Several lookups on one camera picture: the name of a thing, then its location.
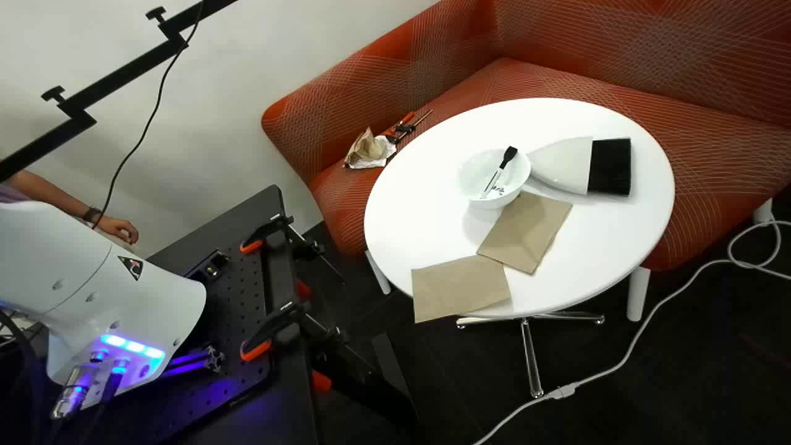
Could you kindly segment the person's hand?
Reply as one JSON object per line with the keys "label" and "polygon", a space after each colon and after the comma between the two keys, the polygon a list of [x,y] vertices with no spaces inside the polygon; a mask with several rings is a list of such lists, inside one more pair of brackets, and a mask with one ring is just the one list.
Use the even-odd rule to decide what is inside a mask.
{"label": "person's hand", "polygon": [[137,227],[136,227],[130,221],[120,221],[120,217],[109,217],[109,215],[103,215],[103,217],[99,221],[99,231],[102,231],[103,236],[110,236],[110,237],[125,242],[125,244],[136,244],[136,242],[137,242]]}

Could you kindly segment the person's forearm with watch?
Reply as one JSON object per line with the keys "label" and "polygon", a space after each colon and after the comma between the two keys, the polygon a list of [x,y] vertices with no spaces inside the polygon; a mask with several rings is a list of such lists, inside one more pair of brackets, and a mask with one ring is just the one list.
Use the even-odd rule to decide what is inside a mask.
{"label": "person's forearm with watch", "polygon": [[6,180],[10,189],[23,194],[25,197],[50,202],[58,210],[65,210],[72,217],[78,217],[81,223],[97,226],[102,221],[102,212],[66,191],[57,189],[55,183],[44,180],[42,175],[34,175],[29,170],[20,170]]}

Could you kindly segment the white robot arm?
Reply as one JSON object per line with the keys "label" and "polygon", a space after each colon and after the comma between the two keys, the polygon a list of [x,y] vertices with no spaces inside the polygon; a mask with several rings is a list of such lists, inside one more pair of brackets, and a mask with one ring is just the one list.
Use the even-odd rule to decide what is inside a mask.
{"label": "white robot arm", "polygon": [[152,383],[197,327],[207,291],[37,202],[0,206],[0,301],[50,331],[55,418]]}

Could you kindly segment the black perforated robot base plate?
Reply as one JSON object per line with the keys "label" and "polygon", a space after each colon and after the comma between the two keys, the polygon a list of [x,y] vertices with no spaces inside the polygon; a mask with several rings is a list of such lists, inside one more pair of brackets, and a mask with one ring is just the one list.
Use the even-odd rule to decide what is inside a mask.
{"label": "black perforated robot base plate", "polygon": [[239,345],[294,296],[283,251],[239,252],[281,212],[281,191],[270,186],[152,254],[155,265],[207,285],[207,317],[189,350],[214,346],[222,361],[203,368],[197,358],[183,358],[166,382],[78,414],[57,431],[55,445],[318,445],[298,329],[287,327],[266,357],[239,358]]}

